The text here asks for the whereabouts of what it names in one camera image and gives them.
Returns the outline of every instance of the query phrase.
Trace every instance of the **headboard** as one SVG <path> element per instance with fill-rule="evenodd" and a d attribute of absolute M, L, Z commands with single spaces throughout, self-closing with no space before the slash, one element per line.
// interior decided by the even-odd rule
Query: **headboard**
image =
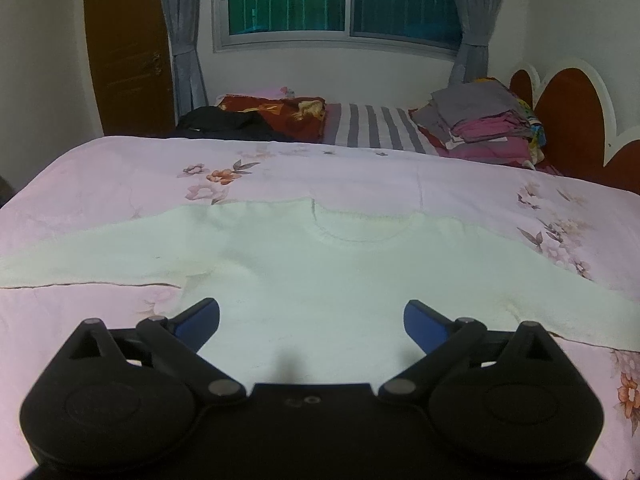
<path fill-rule="evenodd" d="M 609 93 L 593 67 L 567 60 L 540 83 L 533 67 L 523 65 L 510 88 L 534 107 L 546 131 L 543 152 L 560 173 L 640 194 L 640 139 L 622 144 Z"/>

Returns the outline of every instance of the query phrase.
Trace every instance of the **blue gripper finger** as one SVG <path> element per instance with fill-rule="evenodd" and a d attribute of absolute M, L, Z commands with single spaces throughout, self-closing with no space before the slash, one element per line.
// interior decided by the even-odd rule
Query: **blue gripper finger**
<path fill-rule="evenodd" d="M 452 320 L 417 300 L 404 308 L 404 330 L 422 349 L 430 354 L 449 338 Z"/>
<path fill-rule="evenodd" d="M 202 348 L 219 325 L 220 307 L 212 298 L 196 303 L 168 322 L 169 331 L 193 352 Z"/>

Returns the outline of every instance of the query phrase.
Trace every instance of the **pillow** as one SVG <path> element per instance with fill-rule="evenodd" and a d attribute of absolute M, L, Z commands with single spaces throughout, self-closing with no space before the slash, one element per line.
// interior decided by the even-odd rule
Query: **pillow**
<path fill-rule="evenodd" d="M 283 86 L 282 88 L 265 88 L 261 90 L 227 92 L 226 94 L 218 96 L 214 106 L 218 106 L 222 102 L 222 99 L 232 95 L 259 97 L 260 99 L 293 99 L 296 96 L 296 93 L 287 86 Z"/>
<path fill-rule="evenodd" d="M 322 140 L 326 104 L 319 97 L 269 100 L 228 95 L 218 107 L 229 112 L 258 112 L 276 132 L 297 142 Z"/>

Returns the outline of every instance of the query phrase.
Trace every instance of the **pink folded cloth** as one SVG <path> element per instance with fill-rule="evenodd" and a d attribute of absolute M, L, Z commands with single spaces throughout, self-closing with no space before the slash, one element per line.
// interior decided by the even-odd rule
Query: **pink folded cloth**
<path fill-rule="evenodd" d="M 482 140 L 465 142 L 452 150 L 437 150 L 440 156 L 462 158 L 485 164 L 517 164 L 531 161 L 529 143 L 523 137 L 507 137 L 506 140 Z"/>
<path fill-rule="evenodd" d="M 511 111 L 493 117 L 462 121 L 456 124 L 451 132 L 465 142 L 479 142 L 505 136 L 532 136 L 532 131 L 522 118 Z"/>

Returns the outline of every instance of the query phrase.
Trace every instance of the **stack of folded clothes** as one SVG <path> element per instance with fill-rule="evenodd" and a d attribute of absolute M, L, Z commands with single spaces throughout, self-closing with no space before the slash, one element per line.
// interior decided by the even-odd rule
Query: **stack of folded clothes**
<path fill-rule="evenodd" d="M 438 90 L 411 117 L 441 156 L 531 167 L 544 158 L 542 124 L 494 79 Z"/>

